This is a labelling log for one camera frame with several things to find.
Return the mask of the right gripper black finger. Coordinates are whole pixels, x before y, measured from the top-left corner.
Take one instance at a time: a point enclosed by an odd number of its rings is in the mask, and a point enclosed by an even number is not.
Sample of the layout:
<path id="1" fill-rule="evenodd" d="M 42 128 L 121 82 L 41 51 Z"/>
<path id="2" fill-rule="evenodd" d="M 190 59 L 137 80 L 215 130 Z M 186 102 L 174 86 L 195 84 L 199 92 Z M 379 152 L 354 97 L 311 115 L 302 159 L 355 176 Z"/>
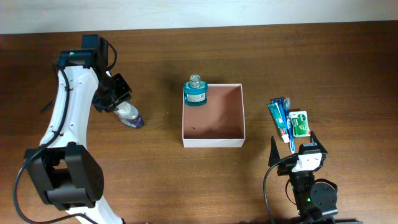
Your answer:
<path id="1" fill-rule="evenodd" d="M 323 145 L 320 143 L 320 141 L 316 137 L 314 131 L 311 131 L 311 133 L 310 133 L 310 140 L 311 140 L 311 146 L 314 147 L 315 149 L 324 149 Z"/>
<path id="2" fill-rule="evenodd" d="M 274 139 L 274 136 L 272 136 L 271 137 L 271 151 L 270 151 L 268 166 L 272 167 L 272 166 L 278 164 L 279 161 L 280 161 L 280 155 L 278 152 L 277 144 Z"/>

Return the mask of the green Dettol soap packet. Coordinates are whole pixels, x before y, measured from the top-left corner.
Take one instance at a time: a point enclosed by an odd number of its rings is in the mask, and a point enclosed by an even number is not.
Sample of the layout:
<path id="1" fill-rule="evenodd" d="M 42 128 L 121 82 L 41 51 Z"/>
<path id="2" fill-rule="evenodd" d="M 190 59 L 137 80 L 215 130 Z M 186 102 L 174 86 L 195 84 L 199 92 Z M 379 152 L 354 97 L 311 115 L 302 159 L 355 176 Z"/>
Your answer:
<path id="1" fill-rule="evenodd" d="M 292 123 L 292 130 L 295 138 L 310 136 L 308 114 L 306 111 L 291 111 L 289 113 L 289 118 Z"/>

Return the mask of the clear purple liquid bottle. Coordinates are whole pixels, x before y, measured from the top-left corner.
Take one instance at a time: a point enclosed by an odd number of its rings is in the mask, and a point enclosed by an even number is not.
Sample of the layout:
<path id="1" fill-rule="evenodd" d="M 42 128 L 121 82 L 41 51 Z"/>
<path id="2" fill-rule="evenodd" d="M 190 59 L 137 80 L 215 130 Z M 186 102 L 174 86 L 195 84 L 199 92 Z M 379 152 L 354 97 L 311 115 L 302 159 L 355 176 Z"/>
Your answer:
<path id="1" fill-rule="evenodd" d="M 137 108 L 126 101 L 117 105 L 114 113 L 118 116 L 123 124 L 129 126 L 130 128 L 139 129 L 144 126 L 144 120 L 140 116 Z"/>

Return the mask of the teal mouthwash bottle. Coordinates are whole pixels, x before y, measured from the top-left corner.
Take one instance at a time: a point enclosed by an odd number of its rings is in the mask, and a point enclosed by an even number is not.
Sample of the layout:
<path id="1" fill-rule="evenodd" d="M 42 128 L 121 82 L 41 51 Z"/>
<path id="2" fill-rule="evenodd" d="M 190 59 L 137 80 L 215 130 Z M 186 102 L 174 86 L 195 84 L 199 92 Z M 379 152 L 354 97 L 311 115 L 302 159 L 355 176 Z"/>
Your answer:
<path id="1" fill-rule="evenodd" d="M 184 103 L 188 106 L 202 106 L 207 103 L 208 83 L 194 74 L 183 86 Z"/>

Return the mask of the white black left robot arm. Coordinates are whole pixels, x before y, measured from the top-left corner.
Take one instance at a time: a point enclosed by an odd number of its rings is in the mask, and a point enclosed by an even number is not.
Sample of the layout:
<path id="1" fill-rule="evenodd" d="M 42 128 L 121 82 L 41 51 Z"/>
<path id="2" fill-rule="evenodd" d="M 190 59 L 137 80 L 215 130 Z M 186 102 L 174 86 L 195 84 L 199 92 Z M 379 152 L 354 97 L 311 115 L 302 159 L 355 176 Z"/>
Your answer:
<path id="1" fill-rule="evenodd" d="M 82 223 L 124 223 L 104 198 L 103 171 L 86 145 L 90 108 L 109 113 L 131 98 L 123 77 L 110 72 L 111 47 L 100 35 L 88 34 L 80 49 L 62 51 L 49 126 L 39 147 L 25 151 L 22 166 L 44 204 Z"/>

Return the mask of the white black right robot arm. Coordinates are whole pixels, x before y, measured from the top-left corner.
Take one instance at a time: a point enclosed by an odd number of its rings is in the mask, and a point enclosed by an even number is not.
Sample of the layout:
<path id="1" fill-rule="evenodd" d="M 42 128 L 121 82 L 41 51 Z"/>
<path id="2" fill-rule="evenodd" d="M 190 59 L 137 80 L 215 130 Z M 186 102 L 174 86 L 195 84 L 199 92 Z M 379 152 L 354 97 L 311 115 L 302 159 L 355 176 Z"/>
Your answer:
<path id="1" fill-rule="evenodd" d="M 289 177 L 287 183 L 292 186 L 298 212 L 298 217 L 292 219 L 293 223 L 336 222 L 334 216 L 338 213 L 338 187 L 327 179 L 316 179 L 314 176 L 323 167 L 327 154 L 313 131 L 310 133 L 309 143 L 300 145 L 298 152 L 285 158 L 280 158 L 275 139 L 271 138 L 269 169 L 263 180 L 263 194 L 272 223 L 275 221 L 268 204 L 266 181 L 274 168 L 277 168 L 278 176 Z"/>

